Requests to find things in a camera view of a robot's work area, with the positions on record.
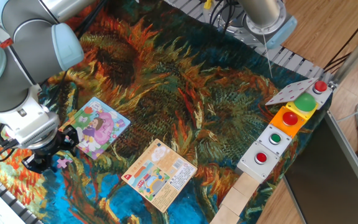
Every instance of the picture book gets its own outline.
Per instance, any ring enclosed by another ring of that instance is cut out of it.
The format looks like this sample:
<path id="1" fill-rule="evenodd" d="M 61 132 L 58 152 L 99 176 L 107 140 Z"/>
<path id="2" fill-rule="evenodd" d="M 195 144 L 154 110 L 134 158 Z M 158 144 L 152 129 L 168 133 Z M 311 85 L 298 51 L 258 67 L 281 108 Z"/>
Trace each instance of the picture book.
<path id="1" fill-rule="evenodd" d="M 196 171 L 195 166 L 156 139 L 122 179 L 165 212 Z"/>
<path id="2" fill-rule="evenodd" d="M 80 140 L 77 147 L 98 158 L 130 125 L 130 121 L 96 97 L 92 98 L 60 129 L 72 125 Z"/>

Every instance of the black cable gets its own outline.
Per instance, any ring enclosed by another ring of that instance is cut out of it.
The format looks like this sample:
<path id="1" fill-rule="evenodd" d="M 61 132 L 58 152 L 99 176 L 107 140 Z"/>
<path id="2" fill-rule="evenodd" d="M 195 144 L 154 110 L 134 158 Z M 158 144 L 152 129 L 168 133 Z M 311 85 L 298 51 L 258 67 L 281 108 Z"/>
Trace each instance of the black cable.
<path id="1" fill-rule="evenodd" d="M 229 5 L 229 14 L 227 15 L 227 21 L 224 24 L 224 29 L 223 29 L 223 34 L 226 33 L 227 28 L 229 27 L 229 23 L 230 23 L 230 18 L 231 18 L 231 10 L 232 10 L 232 5 Z"/>
<path id="2" fill-rule="evenodd" d="M 230 5 L 229 6 L 229 14 L 227 15 L 227 21 L 224 25 L 223 34 L 226 33 L 227 28 L 229 27 L 230 20 L 234 16 L 234 13 L 236 11 L 236 7 L 235 7 L 233 0 L 228 0 L 227 3 Z"/>
<path id="3" fill-rule="evenodd" d="M 62 88 L 63 83 L 64 83 L 64 81 L 65 81 L 65 79 L 66 79 L 67 72 L 68 72 L 68 70 L 65 71 L 65 74 L 64 74 L 62 80 L 60 81 L 59 86 L 57 86 L 57 90 L 55 91 L 55 93 L 54 93 L 53 96 L 51 97 L 49 103 L 47 104 L 47 107 L 52 106 L 53 103 L 54 103 L 54 101 L 56 100 L 56 97 L 59 95 L 60 89 Z"/>
<path id="4" fill-rule="evenodd" d="M 324 73 L 332 70 L 333 68 L 337 67 L 338 65 L 344 63 L 346 61 L 347 58 L 343 58 L 342 60 L 338 61 L 337 63 L 335 63 L 334 65 L 330 66 L 329 68 L 324 70 Z"/>
<path id="5" fill-rule="evenodd" d="M 40 84 L 40 86 L 42 87 L 43 85 L 45 85 L 45 83 L 48 81 L 48 78 L 46 79 L 46 80 L 44 80 L 41 84 Z"/>
<path id="6" fill-rule="evenodd" d="M 338 71 L 339 68 L 340 68 L 340 67 L 335 68 L 335 70 L 333 70 L 333 71 L 331 72 L 331 74 L 334 74 L 336 71 Z"/>
<path id="7" fill-rule="evenodd" d="M 215 21 L 216 21 L 216 19 L 218 18 L 218 16 L 220 15 L 220 13 L 222 13 L 223 10 L 224 10 L 225 8 L 227 8 L 228 6 L 229 6 L 229 4 L 225 4 L 225 5 L 216 13 L 215 18 L 212 20 L 212 23 L 211 23 L 211 24 L 215 24 Z"/>
<path id="8" fill-rule="evenodd" d="M 5 128 L 5 124 L 0 123 L 0 146 L 4 147 L 7 142 L 5 142 L 5 139 L 2 137 L 2 130 Z"/>
<path id="9" fill-rule="evenodd" d="M 341 49 L 336 53 L 336 55 L 327 63 L 327 65 L 324 67 L 324 70 L 326 68 L 328 68 L 332 63 L 333 60 L 342 52 L 342 50 L 349 44 L 349 42 L 353 39 L 353 37 L 358 33 L 358 28 L 356 29 L 356 31 L 354 31 L 354 33 L 351 35 L 351 37 L 349 38 L 349 40 L 347 40 L 347 42 L 341 47 Z"/>
<path id="10" fill-rule="evenodd" d="M 223 2 L 224 0 L 219 0 L 219 2 L 216 4 L 216 6 L 214 7 L 214 10 L 212 10 L 211 16 L 209 17 L 209 24 L 212 24 L 212 18 L 214 16 L 215 11 L 218 9 L 218 6 Z"/>
<path id="11" fill-rule="evenodd" d="M 6 152 L 7 150 L 9 150 L 10 148 L 12 148 L 12 149 L 11 149 L 11 151 L 7 154 L 7 156 L 6 156 L 5 158 L 0 159 L 0 162 L 4 162 L 5 160 L 7 160 L 7 159 L 13 154 L 13 152 L 16 150 L 16 148 L 13 148 L 13 147 L 17 146 L 18 144 L 19 144 L 19 143 L 17 142 L 16 139 L 15 139 L 15 140 L 12 140 L 10 143 L 8 143 L 8 144 L 0 151 L 0 156 L 1 156 L 4 152 Z"/>
<path id="12" fill-rule="evenodd" d="M 342 60 L 342 59 L 344 59 L 344 58 L 348 58 L 348 56 L 349 56 L 351 53 L 352 53 L 352 52 L 350 52 L 350 53 L 348 53 L 348 54 L 346 54 L 346 55 L 344 55 L 344 56 L 342 56 L 342 57 L 340 57 L 340 58 L 338 58 L 338 59 L 335 59 L 335 61 L 331 62 L 331 64 L 333 64 L 333 63 L 335 63 L 335 62 L 338 62 L 338 61 L 340 61 L 340 60 Z"/>
<path id="13" fill-rule="evenodd" d="M 90 26 L 92 25 L 93 21 L 96 19 L 96 17 L 98 16 L 99 12 L 102 10 L 102 8 L 106 5 L 107 2 L 108 2 L 108 0 L 102 0 L 101 2 L 99 2 L 99 4 L 96 6 L 96 8 L 77 27 L 76 30 L 78 30 L 78 32 L 80 32 L 77 35 L 78 40 L 80 40 L 82 38 L 82 36 L 85 34 L 85 32 L 90 28 Z M 66 79 L 66 76 L 67 76 L 67 72 L 68 71 L 65 72 L 61 82 L 59 83 L 59 86 L 58 86 L 57 90 L 55 91 L 55 93 L 51 97 L 49 103 L 47 104 L 47 107 L 50 107 L 50 106 L 52 106 L 54 104 L 54 102 L 55 102 L 60 90 L 62 89 L 63 83 L 64 83 L 64 81 Z"/>
<path id="14" fill-rule="evenodd" d="M 85 32 L 90 28 L 90 26 L 92 25 L 93 21 L 96 19 L 96 16 L 98 16 L 100 10 L 102 10 L 102 8 L 106 5 L 108 0 L 102 0 L 98 6 L 96 7 L 96 9 L 94 10 L 93 15 L 90 17 L 89 22 L 87 22 L 84 26 L 84 29 L 80 32 L 80 34 L 78 34 L 77 38 L 78 40 L 81 39 L 81 37 L 85 34 Z"/>

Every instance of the emergency stop button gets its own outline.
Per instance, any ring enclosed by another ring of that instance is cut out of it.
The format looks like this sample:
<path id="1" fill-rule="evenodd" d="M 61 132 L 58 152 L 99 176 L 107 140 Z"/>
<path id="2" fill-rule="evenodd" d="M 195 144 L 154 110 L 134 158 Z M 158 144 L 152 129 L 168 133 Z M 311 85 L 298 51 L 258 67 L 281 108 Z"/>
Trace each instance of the emergency stop button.
<path id="1" fill-rule="evenodd" d="M 259 165 L 264 164 L 266 160 L 267 160 L 267 156 L 263 152 L 260 152 L 255 156 L 255 162 L 258 163 Z"/>
<path id="2" fill-rule="evenodd" d="M 313 91 L 316 93 L 316 94 L 322 94 L 324 91 L 327 90 L 327 84 L 323 81 L 317 81 L 315 84 L 314 84 L 314 87 L 313 87 Z"/>

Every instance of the sunflower tapestry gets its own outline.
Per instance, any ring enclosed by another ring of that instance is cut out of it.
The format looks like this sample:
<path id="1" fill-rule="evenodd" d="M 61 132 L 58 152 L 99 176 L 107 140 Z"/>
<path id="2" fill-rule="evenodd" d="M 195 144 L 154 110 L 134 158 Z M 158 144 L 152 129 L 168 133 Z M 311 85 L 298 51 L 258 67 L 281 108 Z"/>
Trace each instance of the sunflower tapestry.
<path id="1" fill-rule="evenodd" d="M 76 28 L 95 7 L 68 24 Z M 238 178 L 239 159 L 281 107 L 265 103 L 305 79 L 276 65 L 271 77 L 266 58 L 164 1 L 109 1 L 81 44 L 85 59 L 68 71 L 51 110 L 64 123 L 95 96 L 131 125 L 96 160 L 59 152 L 73 162 L 56 173 L 26 170 L 21 160 L 30 150 L 0 163 L 0 181 L 44 223 L 210 222 Z M 41 103 L 48 103 L 62 77 L 43 86 Z M 240 223 L 256 223 L 328 104 L 294 138 Z M 154 139 L 198 168 L 165 213 L 121 180 Z"/>

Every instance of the yellow button base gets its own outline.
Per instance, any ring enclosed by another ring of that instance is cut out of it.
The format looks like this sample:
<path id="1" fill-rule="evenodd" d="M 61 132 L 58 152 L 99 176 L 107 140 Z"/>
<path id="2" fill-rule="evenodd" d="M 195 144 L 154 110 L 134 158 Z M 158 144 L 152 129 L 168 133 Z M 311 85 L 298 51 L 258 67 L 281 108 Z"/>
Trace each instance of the yellow button base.
<path id="1" fill-rule="evenodd" d="M 299 115 L 301 118 L 303 118 L 306 121 L 308 121 L 311 118 L 311 116 L 314 114 L 314 112 L 317 110 L 318 105 L 316 104 L 315 108 L 310 112 L 305 112 L 305 111 L 299 110 L 295 106 L 293 101 L 288 102 L 287 105 L 285 105 L 285 107 L 290 109 L 292 112 L 296 113 L 297 115 Z"/>
<path id="2" fill-rule="evenodd" d="M 299 116 L 297 113 L 296 117 L 298 117 L 298 122 L 294 125 L 286 125 L 283 121 L 283 115 L 286 112 L 291 112 L 292 110 L 286 108 L 285 106 L 281 107 L 281 109 L 277 112 L 276 116 L 270 122 L 271 125 L 275 126 L 276 128 L 280 129 L 282 132 L 294 138 L 295 135 L 298 133 L 299 129 L 306 123 L 306 120 Z"/>

